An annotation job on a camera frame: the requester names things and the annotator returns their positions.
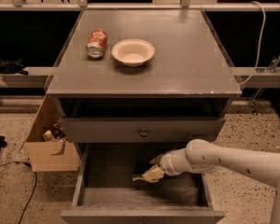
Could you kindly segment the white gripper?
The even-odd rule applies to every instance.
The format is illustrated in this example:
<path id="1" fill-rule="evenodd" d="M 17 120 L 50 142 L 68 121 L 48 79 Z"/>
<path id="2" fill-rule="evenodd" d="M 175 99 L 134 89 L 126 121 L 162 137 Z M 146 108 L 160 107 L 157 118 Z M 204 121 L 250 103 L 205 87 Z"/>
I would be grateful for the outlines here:
<path id="1" fill-rule="evenodd" d="M 164 155 L 160 154 L 148 163 L 153 166 L 142 174 L 142 178 L 149 183 L 158 182 L 164 177 L 164 173 L 174 176 L 187 171 L 187 157 L 184 148 L 168 151 Z"/>

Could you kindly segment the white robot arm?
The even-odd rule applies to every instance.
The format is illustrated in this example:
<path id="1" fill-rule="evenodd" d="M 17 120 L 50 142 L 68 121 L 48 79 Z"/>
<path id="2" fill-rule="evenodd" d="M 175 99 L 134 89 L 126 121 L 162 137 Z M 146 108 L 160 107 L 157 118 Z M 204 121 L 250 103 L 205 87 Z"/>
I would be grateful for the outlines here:
<path id="1" fill-rule="evenodd" d="M 165 175 L 202 174 L 224 167 L 276 189 L 270 224 L 280 224 L 280 153 L 220 147 L 194 139 L 184 148 L 157 157 L 141 174 L 147 182 L 157 182 Z"/>

